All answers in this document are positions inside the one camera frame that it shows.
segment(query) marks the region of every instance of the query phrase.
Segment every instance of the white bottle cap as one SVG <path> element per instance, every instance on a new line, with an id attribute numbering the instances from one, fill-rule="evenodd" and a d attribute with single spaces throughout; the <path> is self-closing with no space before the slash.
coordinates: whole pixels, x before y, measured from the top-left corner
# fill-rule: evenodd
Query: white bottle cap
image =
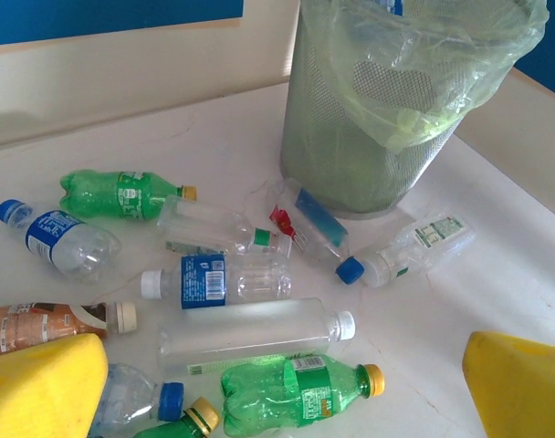
<path id="1" fill-rule="evenodd" d="M 289 258 L 289 254 L 292 252 L 292 242 L 293 239 L 289 235 L 279 233 L 279 237 L 277 238 L 277 251 L 286 256 L 286 258 Z"/>
<path id="2" fill-rule="evenodd" d="M 354 338 L 356 327 L 352 314 L 345 310 L 344 312 L 338 312 L 336 316 L 339 317 L 340 322 L 340 340 Z"/>
<path id="3" fill-rule="evenodd" d="M 129 333 L 138 327 L 138 319 L 135 313 L 135 305 L 129 301 L 115 303 L 117 309 L 117 331 L 118 333 Z"/>
<path id="4" fill-rule="evenodd" d="M 145 299 L 162 299 L 160 290 L 160 271 L 143 271 L 141 274 L 141 297 Z"/>

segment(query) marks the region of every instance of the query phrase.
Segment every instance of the plastic bottle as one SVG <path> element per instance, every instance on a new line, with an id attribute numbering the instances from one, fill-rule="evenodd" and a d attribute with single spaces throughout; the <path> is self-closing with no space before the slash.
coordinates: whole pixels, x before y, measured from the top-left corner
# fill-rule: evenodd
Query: plastic bottle
<path id="1" fill-rule="evenodd" d="M 183 400 L 184 385 L 181 383 L 156 384 L 129 365 L 110 364 L 89 436 L 130 436 L 149 420 L 177 422 L 182 414 Z"/>
<path id="2" fill-rule="evenodd" d="M 168 196 L 158 219 L 166 248 L 185 254 L 245 252 L 289 257 L 292 239 L 255 228 L 244 214 Z"/>
<path id="3" fill-rule="evenodd" d="M 213 405 L 200 397 L 184 411 L 179 422 L 169 422 L 137 433 L 133 438 L 206 438 L 219 424 L 219 414 Z"/>
<path id="4" fill-rule="evenodd" d="M 351 368 L 328 356 L 227 370 L 221 378 L 225 433 L 255 436 L 275 427 L 301 427 L 345 411 L 359 397 L 383 393 L 375 365 Z"/>
<path id="5" fill-rule="evenodd" d="M 381 287 L 399 276 L 416 274 L 457 255 L 475 238 L 459 216 L 441 215 L 406 226 L 384 249 L 367 246 L 337 269 L 350 285 L 359 278 L 369 287 Z"/>
<path id="6" fill-rule="evenodd" d="M 195 187 L 176 187 L 151 172 L 75 171 L 63 176 L 60 185 L 67 192 L 60 206 L 82 217 L 150 220 L 169 194 L 196 199 Z"/>
<path id="7" fill-rule="evenodd" d="M 166 372 L 218 372 L 325 353 L 354 332 L 350 312 L 329 312 L 317 298 L 198 308 L 161 327 L 159 362 Z"/>
<path id="8" fill-rule="evenodd" d="M 206 308 L 289 298 L 288 260 L 279 254 L 186 255 L 172 272 L 145 271 L 141 296 L 180 308 Z"/>
<path id="9" fill-rule="evenodd" d="M 8 199 L 0 204 L 0 221 L 31 253 L 74 279 L 97 281 L 121 250 L 112 233 L 44 204 Z"/>
<path id="10" fill-rule="evenodd" d="M 349 256 L 348 232 L 296 180 L 267 189 L 269 218 L 304 258 L 334 271 Z"/>
<path id="11" fill-rule="evenodd" d="M 110 333 L 129 333 L 137 327 L 135 306 L 130 302 L 5 306 L 0 308 L 0 354 L 84 333 L 105 339 Z"/>

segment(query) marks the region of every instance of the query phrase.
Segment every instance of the white wall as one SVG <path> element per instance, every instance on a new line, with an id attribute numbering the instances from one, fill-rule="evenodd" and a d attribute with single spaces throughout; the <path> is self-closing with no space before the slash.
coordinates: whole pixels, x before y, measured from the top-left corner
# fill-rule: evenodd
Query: white wall
<path id="1" fill-rule="evenodd" d="M 555 213 L 555 94 L 514 69 L 456 135 Z"/>
<path id="2" fill-rule="evenodd" d="M 243 19 L 0 47 L 0 143 L 287 80 L 298 0 Z"/>

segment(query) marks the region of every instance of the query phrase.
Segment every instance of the green plastic bottle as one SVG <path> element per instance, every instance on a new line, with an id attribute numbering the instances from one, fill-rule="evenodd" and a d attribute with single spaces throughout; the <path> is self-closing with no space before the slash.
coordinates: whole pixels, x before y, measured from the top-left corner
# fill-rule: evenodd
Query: green plastic bottle
<path id="1" fill-rule="evenodd" d="M 360 396 L 367 399 L 382 394 L 385 380 L 375 365 L 353 369 L 320 355 L 239 365 L 225 371 L 221 385 L 225 433 L 247 437 L 329 418 Z"/>
<path id="2" fill-rule="evenodd" d="M 60 206 L 81 217 L 116 216 L 150 220 L 166 196 L 196 201 L 196 188 L 176 187 L 151 172 L 74 171 L 60 179 L 67 194 Z"/>
<path id="3" fill-rule="evenodd" d="M 205 398 L 197 399 L 178 422 L 136 433 L 133 438 L 205 438 L 218 425 L 219 414 Z"/>

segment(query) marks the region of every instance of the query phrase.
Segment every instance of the brown bottle label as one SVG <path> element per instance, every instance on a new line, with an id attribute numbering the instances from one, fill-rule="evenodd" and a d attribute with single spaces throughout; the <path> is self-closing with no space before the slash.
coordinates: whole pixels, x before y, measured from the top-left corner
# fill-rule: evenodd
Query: brown bottle label
<path id="1" fill-rule="evenodd" d="M 0 354 L 80 333 L 107 337 L 107 307 L 30 303 L 0 308 Z"/>

